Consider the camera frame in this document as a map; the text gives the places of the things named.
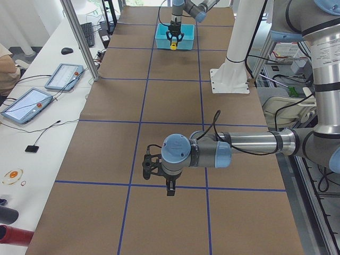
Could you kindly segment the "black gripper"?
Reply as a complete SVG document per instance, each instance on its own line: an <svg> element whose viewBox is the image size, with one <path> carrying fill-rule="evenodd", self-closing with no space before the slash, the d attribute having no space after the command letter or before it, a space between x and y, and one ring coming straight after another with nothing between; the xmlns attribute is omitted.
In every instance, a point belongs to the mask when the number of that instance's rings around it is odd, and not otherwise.
<svg viewBox="0 0 340 255"><path fill-rule="evenodd" d="M181 32L181 25L182 22L171 22L168 26L166 37L170 41L170 48L177 49L178 41L182 41L184 37L184 33Z"/></svg>
<svg viewBox="0 0 340 255"><path fill-rule="evenodd" d="M181 174L181 171L163 172L163 176L166 179L167 196L175 196L175 180L177 180L181 176Z"/></svg>

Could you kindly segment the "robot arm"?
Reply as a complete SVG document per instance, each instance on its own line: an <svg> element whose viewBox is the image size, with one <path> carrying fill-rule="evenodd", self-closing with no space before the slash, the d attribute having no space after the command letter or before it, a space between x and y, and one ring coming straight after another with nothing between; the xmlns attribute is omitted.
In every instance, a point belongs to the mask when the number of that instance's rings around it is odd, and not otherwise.
<svg viewBox="0 0 340 255"><path fill-rule="evenodd" d="M175 194L184 167L227 167L233 150L298 155L339 172L339 1L274 1L270 32L275 42L310 44L318 124L282 132L169 135L157 159L168 196Z"/></svg>
<svg viewBox="0 0 340 255"><path fill-rule="evenodd" d="M184 37L184 33L181 31L184 11L197 22L202 22L206 18L208 11L219 2L220 0L205 0L199 5L195 5L190 0L172 1L172 15L168 30L166 31L167 40L170 41L170 49L176 50L178 43L181 42Z"/></svg>

